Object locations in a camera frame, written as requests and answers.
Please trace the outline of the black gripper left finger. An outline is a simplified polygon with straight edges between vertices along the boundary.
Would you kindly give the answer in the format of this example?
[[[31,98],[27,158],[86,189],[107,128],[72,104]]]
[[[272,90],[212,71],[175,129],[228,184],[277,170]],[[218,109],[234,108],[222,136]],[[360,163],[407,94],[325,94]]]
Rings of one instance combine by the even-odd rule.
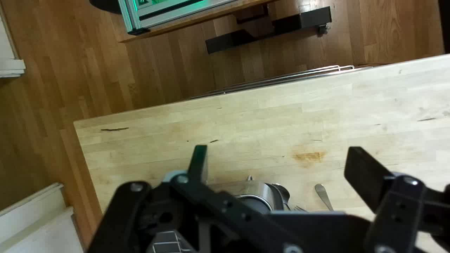
[[[191,154],[187,174],[194,181],[204,182],[207,180],[207,144],[197,144]]]

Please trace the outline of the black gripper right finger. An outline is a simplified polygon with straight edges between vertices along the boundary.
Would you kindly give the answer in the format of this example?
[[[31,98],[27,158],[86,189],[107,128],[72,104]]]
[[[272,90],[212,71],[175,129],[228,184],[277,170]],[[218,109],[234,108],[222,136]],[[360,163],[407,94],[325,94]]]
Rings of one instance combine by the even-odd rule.
[[[364,203],[376,212],[395,175],[366,149],[350,146],[345,163],[345,178]]]

